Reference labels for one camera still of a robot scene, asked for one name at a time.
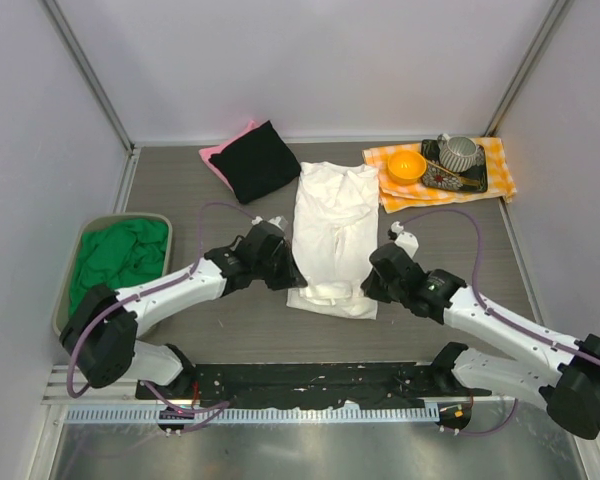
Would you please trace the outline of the white flower print t-shirt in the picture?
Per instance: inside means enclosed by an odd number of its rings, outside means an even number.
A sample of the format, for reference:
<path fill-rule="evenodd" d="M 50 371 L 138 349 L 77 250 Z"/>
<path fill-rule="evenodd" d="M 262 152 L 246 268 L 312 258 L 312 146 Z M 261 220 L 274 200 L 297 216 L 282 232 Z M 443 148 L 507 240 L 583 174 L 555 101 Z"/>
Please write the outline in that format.
<path fill-rule="evenodd" d="M 287 306 L 322 315 L 374 320 L 378 303 L 361 285 L 378 246 L 378 170 L 366 164 L 301 164 L 292 253 L 307 285 L 287 294 Z"/>

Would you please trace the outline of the grey plastic tray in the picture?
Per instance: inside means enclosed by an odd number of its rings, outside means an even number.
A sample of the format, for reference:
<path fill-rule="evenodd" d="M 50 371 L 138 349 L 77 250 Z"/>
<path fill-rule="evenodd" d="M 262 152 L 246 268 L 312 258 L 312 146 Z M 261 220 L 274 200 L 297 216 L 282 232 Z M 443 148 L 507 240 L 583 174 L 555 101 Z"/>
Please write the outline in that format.
<path fill-rule="evenodd" d="M 56 302 L 54 313 L 52 315 L 52 327 L 53 327 L 53 330 L 55 333 L 59 334 L 62 332 L 62 330 L 68 323 L 69 318 L 71 316 L 71 314 L 68 313 L 68 308 L 69 308 L 69 303 L 70 303 L 69 287 L 70 287 L 72 275 L 74 272 L 74 266 L 75 266 L 76 258 L 78 255 L 78 250 L 81 245 L 82 235 L 87 232 L 93 232 L 93 231 L 104 229 L 106 227 L 113 225 L 117 221 L 135 219 L 135 218 L 160 220 L 160 221 L 165 222 L 166 225 L 169 227 L 168 246 L 167 246 L 167 253 L 166 253 L 166 258 L 165 258 L 165 266 L 163 268 L 163 275 L 168 273 L 168 270 L 170 268 L 170 256 L 171 256 L 171 251 L 172 251 L 173 227 L 172 227 L 172 224 L 169 221 L 169 219 L 167 219 L 165 216 L 159 215 L 159 214 L 153 214 L 153 213 L 122 213 L 122 214 L 102 216 L 102 217 L 93 219 L 92 221 L 86 223 L 82 227 L 82 229 L 78 235 L 76 244 L 74 246 L 73 253 L 72 253 L 72 260 L 68 267 L 67 273 L 65 274 L 65 278 L 63 280 L 63 286 L 61 288 L 61 293 L 58 298 L 58 301 Z"/>

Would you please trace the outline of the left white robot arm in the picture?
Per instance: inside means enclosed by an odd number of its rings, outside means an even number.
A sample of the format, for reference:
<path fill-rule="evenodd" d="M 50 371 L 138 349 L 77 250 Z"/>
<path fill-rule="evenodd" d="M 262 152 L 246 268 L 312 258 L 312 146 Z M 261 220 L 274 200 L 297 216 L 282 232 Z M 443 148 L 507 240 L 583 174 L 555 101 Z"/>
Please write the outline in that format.
<path fill-rule="evenodd" d="M 92 389 L 127 379 L 167 398 L 188 395 L 196 381 L 193 364 L 177 347 L 152 345 L 142 336 L 182 310 L 255 281 L 272 291 L 306 287 L 285 237 L 286 225 L 281 216 L 256 218 L 247 235 L 209 250 L 191 266 L 134 287 L 91 288 L 60 334 L 70 355 L 67 378 L 80 372 Z"/>

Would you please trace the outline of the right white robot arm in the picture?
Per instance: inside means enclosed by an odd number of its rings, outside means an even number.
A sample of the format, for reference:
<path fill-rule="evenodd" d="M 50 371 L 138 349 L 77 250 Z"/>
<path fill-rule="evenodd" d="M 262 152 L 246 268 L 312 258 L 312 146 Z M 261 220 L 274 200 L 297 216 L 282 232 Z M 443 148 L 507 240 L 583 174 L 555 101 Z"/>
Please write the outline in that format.
<path fill-rule="evenodd" d="M 491 302 L 461 278 L 424 271 L 408 250 L 388 243 L 369 257 L 366 296 L 398 303 L 413 315 L 471 334 L 505 353 L 493 358 L 461 345 L 438 355 L 466 388 L 533 404 L 569 433 L 600 433 L 600 337 L 577 339 L 542 327 Z"/>

